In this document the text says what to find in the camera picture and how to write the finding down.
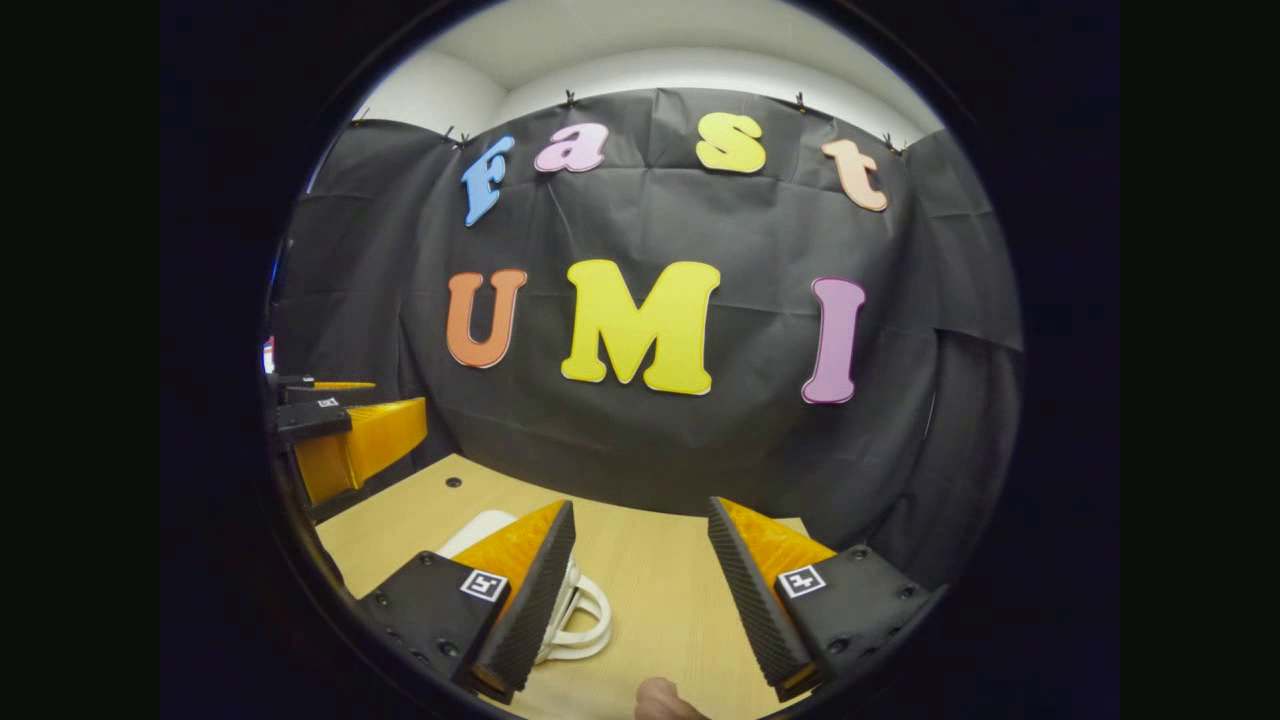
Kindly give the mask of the black backdrop cloth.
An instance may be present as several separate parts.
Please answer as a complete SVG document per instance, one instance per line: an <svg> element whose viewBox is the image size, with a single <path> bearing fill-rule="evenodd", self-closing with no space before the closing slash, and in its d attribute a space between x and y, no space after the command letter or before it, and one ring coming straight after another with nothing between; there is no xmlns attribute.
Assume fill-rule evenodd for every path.
<svg viewBox="0 0 1280 720"><path fill-rule="evenodd" d="M457 452L658 512L723 496L925 585L997 506L1021 313L946 129L893 151L710 88L596 95L466 145L367 120L287 238L276 369L425 396L415 468Z"/></svg>

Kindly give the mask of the white suitcase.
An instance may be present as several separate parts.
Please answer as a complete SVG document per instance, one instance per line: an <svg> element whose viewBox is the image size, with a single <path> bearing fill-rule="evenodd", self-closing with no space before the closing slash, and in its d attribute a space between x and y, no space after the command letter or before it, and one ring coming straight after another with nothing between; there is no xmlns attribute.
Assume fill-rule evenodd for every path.
<svg viewBox="0 0 1280 720"><path fill-rule="evenodd" d="M509 512L483 511L454 533L438 553L445 559L457 559L463 551L471 550L480 541L513 523L516 523L516 516ZM570 630L570 620L577 612L593 618L594 624L586 630ZM581 573L576 556L570 555L556 607L541 638L535 662L590 659L611 643L611 637L612 609L609 601L602 588Z"/></svg>

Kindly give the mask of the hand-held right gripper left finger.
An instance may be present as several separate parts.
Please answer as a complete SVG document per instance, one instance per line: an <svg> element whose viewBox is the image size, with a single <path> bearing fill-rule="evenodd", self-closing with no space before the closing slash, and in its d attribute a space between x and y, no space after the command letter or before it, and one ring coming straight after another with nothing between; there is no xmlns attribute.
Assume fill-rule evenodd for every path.
<svg viewBox="0 0 1280 720"><path fill-rule="evenodd" d="M360 607L413 670L507 705L526 687L575 542L573 505L558 500L453 559L416 553Z"/></svg>

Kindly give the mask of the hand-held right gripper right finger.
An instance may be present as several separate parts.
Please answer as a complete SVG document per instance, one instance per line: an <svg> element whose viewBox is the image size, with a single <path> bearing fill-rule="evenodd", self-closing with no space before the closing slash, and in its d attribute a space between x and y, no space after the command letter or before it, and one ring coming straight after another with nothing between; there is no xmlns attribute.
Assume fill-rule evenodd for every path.
<svg viewBox="0 0 1280 720"><path fill-rule="evenodd" d="M946 587L900 571L868 544L835 551L712 496L708 537L767 684L780 701L859 687L934 611Z"/></svg>

